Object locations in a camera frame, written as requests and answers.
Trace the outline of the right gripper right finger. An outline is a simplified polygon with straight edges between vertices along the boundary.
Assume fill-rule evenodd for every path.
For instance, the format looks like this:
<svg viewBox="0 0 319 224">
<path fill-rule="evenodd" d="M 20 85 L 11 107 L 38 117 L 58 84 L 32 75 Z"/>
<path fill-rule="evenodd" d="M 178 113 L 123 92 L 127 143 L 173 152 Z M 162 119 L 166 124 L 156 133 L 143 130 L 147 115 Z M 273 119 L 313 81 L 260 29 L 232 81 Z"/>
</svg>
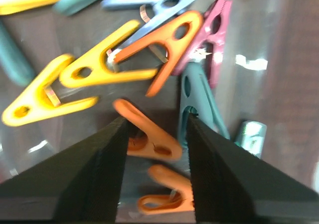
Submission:
<svg viewBox="0 0 319 224">
<path fill-rule="evenodd" d="M 222 137 L 193 114 L 188 117 L 186 139 L 198 223 L 318 223 L 315 191 Z"/>
</svg>

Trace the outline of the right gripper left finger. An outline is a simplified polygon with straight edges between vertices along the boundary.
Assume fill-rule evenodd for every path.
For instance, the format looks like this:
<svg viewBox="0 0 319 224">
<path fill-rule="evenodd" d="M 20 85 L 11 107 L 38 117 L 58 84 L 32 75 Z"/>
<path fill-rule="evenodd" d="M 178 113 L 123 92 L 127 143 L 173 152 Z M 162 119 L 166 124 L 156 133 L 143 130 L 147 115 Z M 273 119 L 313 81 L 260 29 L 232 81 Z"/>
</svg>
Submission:
<svg viewBox="0 0 319 224">
<path fill-rule="evenodd" d="M 96 134 L 3 182 L 1 223 L 114 223 L 128 139 L 128 123 L 119 117 Z"/>
</svg>

